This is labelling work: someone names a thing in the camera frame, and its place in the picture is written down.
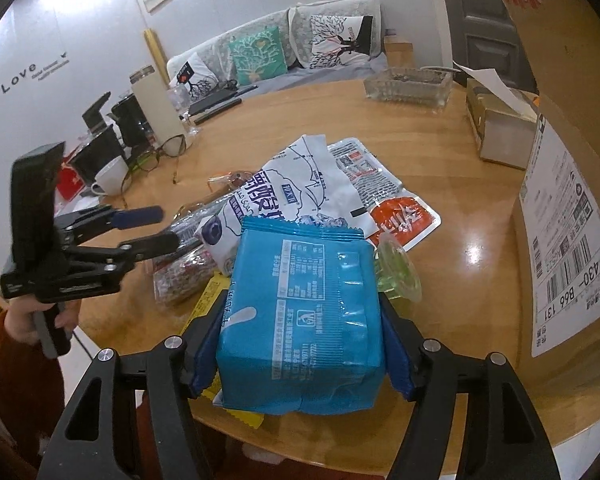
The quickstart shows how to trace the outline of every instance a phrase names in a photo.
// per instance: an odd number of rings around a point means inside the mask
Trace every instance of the eyeglasses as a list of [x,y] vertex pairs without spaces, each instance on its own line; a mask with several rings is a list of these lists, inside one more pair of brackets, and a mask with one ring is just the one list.
[[184,134],[177,135],[167,139],[160,148],[156,150],[151,149],[139,155],[135,162],[129,165],[129,171],[122,181],[120,189],[120,196],[125,209],[128,209],[128,205],[125,199],[125,189],[130,185],[130,180],[133,178],[133,174],[137,171],[143,171],[144,173],[151,173],[160,164],[162,156],[168,156],[169,158],[176,159],[176,167],[173,170],[173,183],[178,182],[178,164],[180,162],[180,155],[183,155],[187,151],[187,139]]

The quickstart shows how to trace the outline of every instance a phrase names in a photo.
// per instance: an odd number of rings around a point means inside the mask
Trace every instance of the door panel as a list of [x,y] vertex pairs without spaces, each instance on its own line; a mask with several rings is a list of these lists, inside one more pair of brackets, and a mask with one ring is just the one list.
[[495,68],[508,86],[537,91],[520,38],[501,0],[445,0],[454,61]]

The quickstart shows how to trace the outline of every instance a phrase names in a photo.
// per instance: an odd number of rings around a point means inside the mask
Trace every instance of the blue snack package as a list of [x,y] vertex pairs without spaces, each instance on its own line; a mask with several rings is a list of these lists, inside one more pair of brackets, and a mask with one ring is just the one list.
[[361,230],[243,219],[216,353],[224,407],[373,406],[385,374],[373,257]]

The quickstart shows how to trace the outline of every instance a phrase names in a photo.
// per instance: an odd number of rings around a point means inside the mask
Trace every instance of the wooden table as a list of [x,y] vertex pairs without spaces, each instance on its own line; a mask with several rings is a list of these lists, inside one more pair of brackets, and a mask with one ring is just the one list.
[[[160,204],[170,218],[183,203],[206,196],[208,177],[257,169],[300,135],[321,133],[328,142],[359,138],[442,216],[442,225],[410,251],[423,301],[397,301],[398,311],[453,352],[483,358],[498,350],[515,362],[521,300],[510,216],[523,172],[478,159],[460,87],[442,111],[368,100],[361,81],[247,99],[203,125],[199,145],[180,160],[177,184],[171,181],[174,162],[165,160],[135,182],[126,199],[129,207]],[[155,226],[113,231],[93,243],[115,246],[155,231]],[[179,332],[196,300],[172,309],[157,306],[152,281],[138,266],[119,294],[84,301],[81,326],[101,347],[121,354],[145,351]],[[534,403],[554,445],[600,419],[600,392],[539,397]],[[267,416],[259,430],[206,399],[190,405],[197,420],[241,441],[301,462],[385,475],[413,409],[388,382],[372,410]],[[466,399],[459,396],[444,472],[458,465],[465,415]]]

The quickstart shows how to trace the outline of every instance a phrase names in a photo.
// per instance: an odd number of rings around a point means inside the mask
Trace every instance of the yellow snack wrapper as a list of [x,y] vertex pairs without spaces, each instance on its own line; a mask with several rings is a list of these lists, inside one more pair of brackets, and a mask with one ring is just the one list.
[[[200,296],[200,299],[196,303],[196,306],[193,308],[189,319],[185,323],[184,327],[180,331],[180,335],[186,330],[187,326],[191,321],[200,316],[206,316],[208,312],[211,310],[214,302],[220,295],[223,289],[229,288],[231,280],[223,276],[220,272],[215,272],[214,276],[209,280],[206,284],[205,291]],[[216,376],[214,378],[213,383],[209,386],[202,395],[205,396],[209,400],[214,400],[215,396],[220,392],[222,388],[222,384],[220,383],[220,374],[216,372]],[[251,426],[254,430],[257,430],[262,421],[264,420],[264,415],[260,413],[251,413],[251,412],[239,412],[237,410],[225,410],[226,412],[233,415],[235,418],[244,422],[248,426]]]

